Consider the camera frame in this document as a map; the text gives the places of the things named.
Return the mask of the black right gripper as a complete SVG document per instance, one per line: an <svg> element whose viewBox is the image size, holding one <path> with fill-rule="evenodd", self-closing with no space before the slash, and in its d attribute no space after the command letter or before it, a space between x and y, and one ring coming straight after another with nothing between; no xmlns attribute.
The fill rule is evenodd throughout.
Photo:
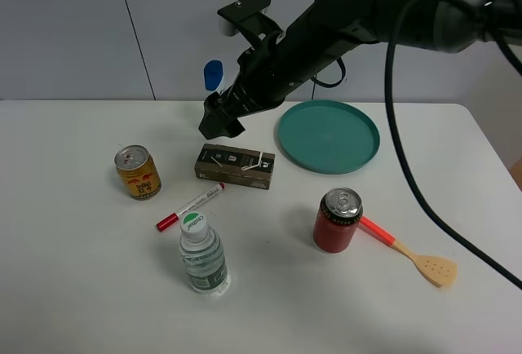
<svg viewBox="0 0 522 354"><path fill-rule="evenodd" d="M215 91L204 101L204 115L198 130L206 139L236 138L246 129L238 118L275 109L281 100L256 98L248 94L240 82L224 91Z"/></svg>

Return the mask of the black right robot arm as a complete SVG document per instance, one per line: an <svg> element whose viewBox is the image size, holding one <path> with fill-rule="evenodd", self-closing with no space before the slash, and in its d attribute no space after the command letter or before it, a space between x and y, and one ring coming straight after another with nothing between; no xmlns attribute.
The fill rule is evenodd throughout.
<svg viewBox="0 0 522 354"><path fill-rule="evenodd" d="M495 35L521 42L521 0L314 0L286 29L265 14L270 3L239 0L219 10L250 46L233 84L205 100L199 130L207 139L238 136L241 117L278 107L360 45L394 41L458 53Z"/></svg>

